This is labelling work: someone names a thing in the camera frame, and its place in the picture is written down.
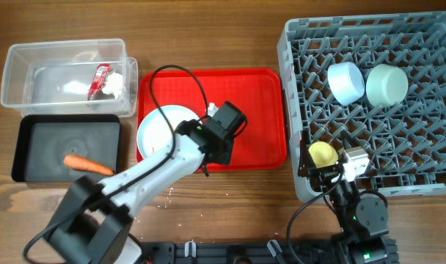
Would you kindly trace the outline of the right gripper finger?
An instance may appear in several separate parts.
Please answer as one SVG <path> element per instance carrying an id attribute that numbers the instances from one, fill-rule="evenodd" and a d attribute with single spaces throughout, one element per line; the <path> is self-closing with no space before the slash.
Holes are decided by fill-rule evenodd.
<path id="1" fill-rule="evenodd" d="M 309 148 L 307 147 L 308 142 L 308 132 L 302 131 L 300 140 L 298 176 L 310 176 L 313 169 L 313 161 L 309 152 Z"/>
<path id="2" fill-rule="evenodd" d="M 342 140 L 344 150 L 355 147 L 355 141 L 348 135 L 347 131 L 341 131 L 340 138 Z"/>

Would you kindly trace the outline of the yellow cup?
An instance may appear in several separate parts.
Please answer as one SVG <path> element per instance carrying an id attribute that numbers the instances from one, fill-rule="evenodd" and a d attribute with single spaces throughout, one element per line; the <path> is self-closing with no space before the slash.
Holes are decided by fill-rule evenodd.
<path id="1" fill-rule="evenodd" d="M 317 168 L 335 165 L 339 159 L 336 149 L 326 142 L 315 142 L 308 151 Z"/>

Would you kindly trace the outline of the light blue small bowl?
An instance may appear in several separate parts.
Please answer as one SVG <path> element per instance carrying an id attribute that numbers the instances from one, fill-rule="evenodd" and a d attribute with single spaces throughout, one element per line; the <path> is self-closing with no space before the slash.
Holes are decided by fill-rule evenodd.
<path id="1" fill-rule="evenodd" d="M 327 80 L 331 93 L 342 106 L 359 100 L 365 94 L 365 81 L 353 62 L 330 65 Z"/>

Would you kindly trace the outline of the mint green bowl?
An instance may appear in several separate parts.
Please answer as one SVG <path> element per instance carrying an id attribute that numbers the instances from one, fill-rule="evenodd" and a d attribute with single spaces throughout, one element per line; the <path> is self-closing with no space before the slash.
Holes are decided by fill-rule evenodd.
<path id="1" fill-rule="evenodd" d="M 408 78 L 402 69 L 380 64 L 370 71 L 365 91 L 371 106 L 389 107 L 402 102 L 408 88 Z"/>

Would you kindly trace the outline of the light blue plate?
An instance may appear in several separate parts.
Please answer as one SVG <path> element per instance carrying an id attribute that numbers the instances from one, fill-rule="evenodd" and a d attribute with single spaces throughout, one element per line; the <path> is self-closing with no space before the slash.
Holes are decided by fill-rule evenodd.
<path id="1" fill-rule="evenodd" d="M 173 129 L 176 129 L 182 121 L 199 119 L 191 109 L 184 106 L 168 105 L 162 106 L 161 109 Z M 138 153 L 136 154 L 136 160 L 140 162 L 158 152 L 166 143 L 169 143 L 171 138 L 171 130 L 161 112 L 158 109 L 152 110 L 141 121 L 137 131 L 136 147 Z"/>

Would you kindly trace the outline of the white tissue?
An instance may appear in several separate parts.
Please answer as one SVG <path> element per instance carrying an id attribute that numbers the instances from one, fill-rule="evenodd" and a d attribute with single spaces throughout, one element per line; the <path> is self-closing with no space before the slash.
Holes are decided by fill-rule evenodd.
<path id="1" fill-rule="evenodd" d="M 104 95 L 111 95 L 114 99 L 118 99 L 123 93 L 123 76 L 119 73 L 112 73 L 107 76 L 101 92 Z"/>

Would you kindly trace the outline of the red snack wrapper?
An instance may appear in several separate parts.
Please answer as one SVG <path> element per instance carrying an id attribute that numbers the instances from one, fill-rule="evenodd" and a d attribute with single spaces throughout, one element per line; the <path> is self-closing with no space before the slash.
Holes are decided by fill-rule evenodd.
<path id="1" fill-rule="evenodd" d="M 97 66 L 95 74 L 92 79 L 92 83 L 88 91 L 87 100 L 92 100 L 92 96 L 101 90 L 110 70 L 111 70 L 111 65 L 107 63 L 99 64 Z"/>

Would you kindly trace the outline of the orange carrot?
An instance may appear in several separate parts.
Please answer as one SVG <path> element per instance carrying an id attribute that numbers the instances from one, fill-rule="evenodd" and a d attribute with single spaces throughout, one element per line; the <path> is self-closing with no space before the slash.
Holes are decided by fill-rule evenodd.
<path id="1" fill-rule="evenodd" d="M 63 159 L 63 164 L 71 169 L 94 172 L 100 175 L 112 176 L 114 171 L 107 166 L 75 154 L 68 154 Z"/>

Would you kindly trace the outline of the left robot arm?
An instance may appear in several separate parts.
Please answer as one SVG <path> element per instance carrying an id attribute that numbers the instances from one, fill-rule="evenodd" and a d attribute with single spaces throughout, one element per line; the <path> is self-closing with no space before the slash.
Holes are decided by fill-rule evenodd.
<path id="1" fill-rule="evenodd" d="M 182 121 L 150 157 L 96 183 L 87 176 L 67 190 L 43 236 L 66 263 L 140 263 L 129 235 L 134 217 L 165 188 L 207 164 L 228 165 L 246 116 L 225 102 L 204 121 Z"/>

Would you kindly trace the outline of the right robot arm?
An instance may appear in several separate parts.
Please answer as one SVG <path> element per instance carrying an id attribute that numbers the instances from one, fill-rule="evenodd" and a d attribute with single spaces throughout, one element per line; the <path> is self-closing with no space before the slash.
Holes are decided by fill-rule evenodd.
<path id="1" fill-rule="evenodd" d="M 320 180 L 324 192 L 305 202 L 290 219 L 308 206 L 324 199 L 332 209 L 341 232 L 327 243 L 332 263 L 380 263 L 388 258 L 384 236 L 389 232 L 386 197 L 375 190 L 360 191 L 355 179 L 363 176 L 370 159 L 356 140 L 341 132 L 344 151 L 336 161 L 317 165 L 309 147 L 300 142 L 298 175 Z"/>

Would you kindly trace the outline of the grey dishwasher rack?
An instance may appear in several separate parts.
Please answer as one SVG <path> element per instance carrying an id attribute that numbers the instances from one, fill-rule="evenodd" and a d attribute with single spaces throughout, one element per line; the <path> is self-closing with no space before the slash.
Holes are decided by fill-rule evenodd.
<path id="1" fill-rule="evenodd" d="M 446 194 L 446 11 L 295 18 L 277 53 L 293 169 L 301 144 L 342 150 L 347 132 L 370 156 L 359 187 L 386 196 Z M 399 67 L 409 82 L 406 98 L 390 107 L 364 98 L 340 105 L 327 70 L 341 62 L 363 76 L 381 64 Z"/>

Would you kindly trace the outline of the black waste tray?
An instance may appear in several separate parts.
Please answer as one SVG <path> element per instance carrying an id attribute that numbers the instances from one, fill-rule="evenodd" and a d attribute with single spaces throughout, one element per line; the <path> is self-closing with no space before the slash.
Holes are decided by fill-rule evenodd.
<path id="1" fill-rule="evenodd" d="M 66 155 L 76 154 L 117 170 L 121 124 L 114 114 L 32 114 L 20 123 L 12 164 L 15 182 L 60 183 L 103 175 L 71 169 Z"/>

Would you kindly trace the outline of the red serving tray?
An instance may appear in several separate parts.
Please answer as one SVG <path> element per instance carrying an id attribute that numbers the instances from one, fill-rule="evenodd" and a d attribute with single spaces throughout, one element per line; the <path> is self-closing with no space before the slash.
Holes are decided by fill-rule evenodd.
<path id="1" fill-rule="evenodd" d="M 225 101 L 238 107 L 248 126 L 235 139 L 229 165 L 208 165 L 210 172 L 275 169 L 285 162 L 287 147 L 282 88 L 278 75 L 268 68 L 195 70 L 210 103 Z M 198 116 L 205 113 L 202 94 L 194 79 L 181 70 L 163 70 L 155 78 L 148 73 L 139 82 L 136 119 L 140 123 L 156 108 L 149 92 L 161 106 L 179 105 Z"/>

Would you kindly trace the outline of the clear plastic bin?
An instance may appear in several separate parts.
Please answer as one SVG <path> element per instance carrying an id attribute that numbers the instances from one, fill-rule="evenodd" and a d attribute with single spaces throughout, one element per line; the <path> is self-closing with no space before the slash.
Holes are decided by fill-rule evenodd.
<path id="1" fill-rule="evenodd" d="M 99 64 L 123 76 L 118 99 L 101 91 L 87 100 Z M 1 82 L 2 106 L 29 114 L 116 114 L 136 110 L 138 62 L 127 55 L 120 38 L 14 44 Z"/>

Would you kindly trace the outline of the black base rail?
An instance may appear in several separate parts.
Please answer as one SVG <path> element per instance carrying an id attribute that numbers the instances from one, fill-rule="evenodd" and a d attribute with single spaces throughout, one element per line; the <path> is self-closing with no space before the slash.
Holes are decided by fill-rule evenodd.
<path id="1" fill-rule="evenodd" d="M 346 245 L 326 240 L 294 241 L 292 249 L 277 240 L 265 243 L 144 242 L 146 263 L 372 263 L 399 264 L 396 241 Z"/>

